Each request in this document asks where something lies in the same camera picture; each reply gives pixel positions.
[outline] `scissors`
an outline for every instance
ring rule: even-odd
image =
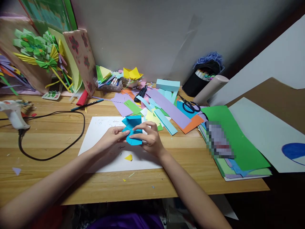
[[[183,107],[183,109],[184,109],[186,112],[193,114],[193,113],[195,113],[195,111],[196,111],[196,112],[199,112],[199,111],[200,111],[200,106],[199,106],[197,103],[189,102],[189,101],[185,100],[184,98],[182,98],[181,95],[179,95],[179,96],[180,96],[180,98],[181,98],[182,101],[183,101],[182,107]]]

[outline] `beige tube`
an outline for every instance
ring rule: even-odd
[[[193,99],[193,102],[202,106],[206,101],[212,97],[217,91],[227,84],[229,79],[222,75],[215,76]]]

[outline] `wooden desk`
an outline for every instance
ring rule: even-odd
[[[190,99],[182,90],[179,94]],[[102,92],[96,92],[95,96],[111,99],[114,93],[103,95]],[[1,101],[14,99],[16,97],[13,95],[0,96]],[[76,106],[76,101],[71,104],[68,97],[60,98],[58,102],[44,100],[41,96],[23,96],[23,99],[35,104],[37,110],[30,114],[37,115],[70,110]],[[87,114],[84,110],[80,111],[86,117],[85,133],[92,116],[120,116],[111,101],[89,106]],[[6,118],[3,112],[0,112],[0,118]],[[172,120],[171,122],[178,133],[171,136],[165,129],[159,131],[163,145],[207,194],[269,190],[262,179],[226,182],[209,155],[198,129],[185,135]],[[34,157],[47,158],[66,148],[79,136],[82,117],[77,114],[59,114],[29,121],[29,124],[31,128],[23,138],[23,149]],[[9,121],[0,121],[0,206],[77,157],[84,137],[85,134],[62,155],[39,162],[27,158],[19,151],[18,131]],[[15,175],[12,167],[22,169],[19,176]],[[135,170],[85,174],[64,194],[60,202],[71,205],[176,196],[177,193],[163,169]]]

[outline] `blue semicircle drawing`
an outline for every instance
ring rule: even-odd
[[[290,160],[305,165],[305,144],[289,143],[282,147],[283,154]]]

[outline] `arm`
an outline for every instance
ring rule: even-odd
[[[97,160],[129,131],[112,127],[90,150],[43,178],[0,209],[0,228],[23,228],[50,207]]]
[[[134,134],[130,137],[139,138],[147,142],[142,145],[143,149],[159,158],[180,199],[199,225],[206,229],[231,228],[225,217],[205,191],[179,165],[172,155],[165,150],[158,134],[157,125],[153,122],[144,122],[136,126],[134,130],[136,129],[145,130],[147,135]]]

